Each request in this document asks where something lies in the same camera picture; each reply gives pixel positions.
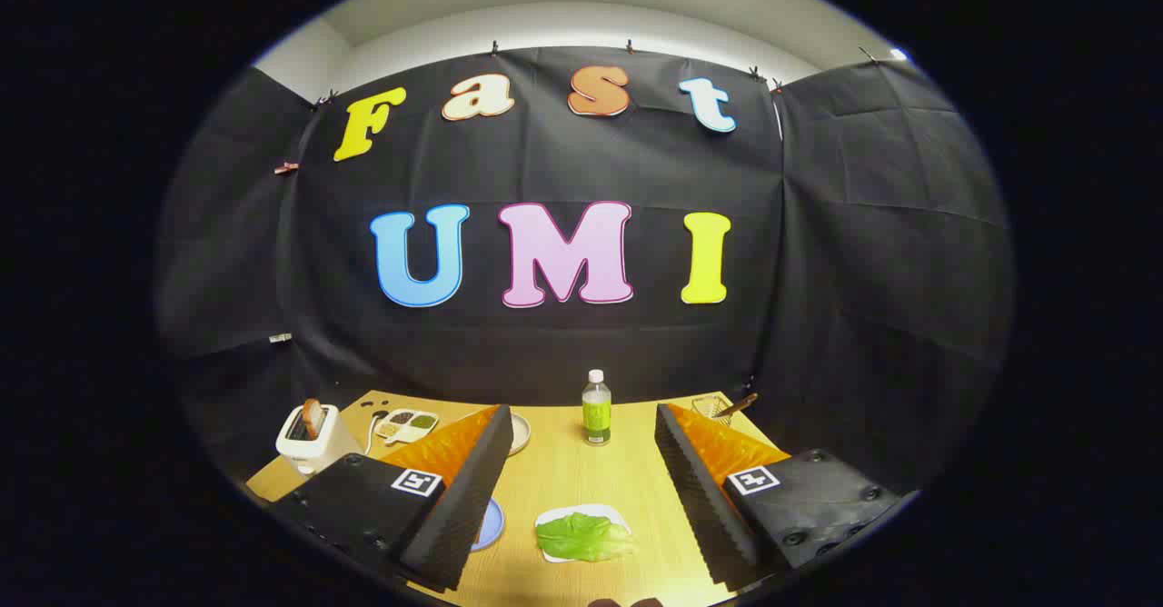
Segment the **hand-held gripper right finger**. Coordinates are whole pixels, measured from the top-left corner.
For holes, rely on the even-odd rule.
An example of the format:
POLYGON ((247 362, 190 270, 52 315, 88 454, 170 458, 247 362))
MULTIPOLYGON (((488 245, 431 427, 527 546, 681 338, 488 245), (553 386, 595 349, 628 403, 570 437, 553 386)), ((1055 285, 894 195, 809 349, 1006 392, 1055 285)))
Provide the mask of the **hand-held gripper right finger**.
POLYGON ((652 433, 714 583, 785 587, 889 523, 900 494, 820 447, 782 454, 676 404, 652 433))

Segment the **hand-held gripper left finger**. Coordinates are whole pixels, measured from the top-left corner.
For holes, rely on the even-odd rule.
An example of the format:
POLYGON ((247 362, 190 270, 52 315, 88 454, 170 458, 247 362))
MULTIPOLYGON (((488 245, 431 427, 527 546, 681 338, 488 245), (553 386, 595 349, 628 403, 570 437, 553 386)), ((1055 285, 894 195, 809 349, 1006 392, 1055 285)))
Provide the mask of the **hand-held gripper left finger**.
POLYGON ((271 514, 383 581, 457 590, 511 454, 511 416, 491 405, 381 460, 342 455, 271 514))

